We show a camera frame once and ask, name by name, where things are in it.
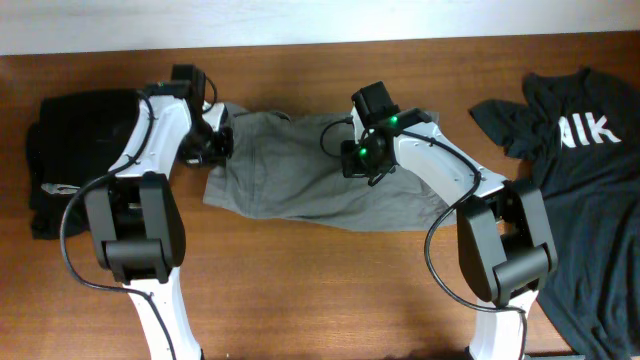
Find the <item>grey cargo shorts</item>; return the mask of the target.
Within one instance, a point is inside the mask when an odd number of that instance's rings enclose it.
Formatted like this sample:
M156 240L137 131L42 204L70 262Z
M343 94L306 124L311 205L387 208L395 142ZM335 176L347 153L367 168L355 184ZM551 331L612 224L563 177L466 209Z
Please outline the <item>grey cargo shorts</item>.
M353 136L347 114L291 117L226 106L233 154L210 171L206 205L251 219L285 219L356 232L427 230L446 203L398 168L375 186L346 178L336 155Z

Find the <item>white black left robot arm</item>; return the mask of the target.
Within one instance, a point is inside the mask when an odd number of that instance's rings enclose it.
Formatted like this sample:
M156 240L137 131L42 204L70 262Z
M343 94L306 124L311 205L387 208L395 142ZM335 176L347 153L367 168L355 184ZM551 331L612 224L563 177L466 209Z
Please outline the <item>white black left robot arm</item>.
M177 162L213 167L233 154L226 106L205 99L213 86L190 64L146 86L121 155L81 195L98 264L114 278L106 289L130 297L153 359L204 356L181 290L186 232L170 177Z

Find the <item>dark teal printed t-shirt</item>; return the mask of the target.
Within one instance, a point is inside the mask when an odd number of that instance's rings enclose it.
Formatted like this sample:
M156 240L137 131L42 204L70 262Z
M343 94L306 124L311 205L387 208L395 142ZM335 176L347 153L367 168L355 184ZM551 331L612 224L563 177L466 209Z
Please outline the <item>dark teal printed t-shirt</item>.
M527 161L558 254L537 301L588 359L639 354L639 90L592 68L527 75L523 103L469 113L506 156Z

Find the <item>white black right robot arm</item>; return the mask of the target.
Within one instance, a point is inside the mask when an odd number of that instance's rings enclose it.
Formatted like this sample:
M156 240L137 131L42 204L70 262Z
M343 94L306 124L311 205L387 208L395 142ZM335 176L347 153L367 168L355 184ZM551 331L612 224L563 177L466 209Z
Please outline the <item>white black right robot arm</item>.
M459 267L476 300L463 299L444 283L429 250L425 263L448 296L476 313L467 357L525 358L529 311L558 266L539 188L479 164L426 111L400 109L383 82L357 90L351 102L354 137L340 148L344 177L375 186L402 168L433 190L446 208L424 244L430 246L440 225L456 217Z

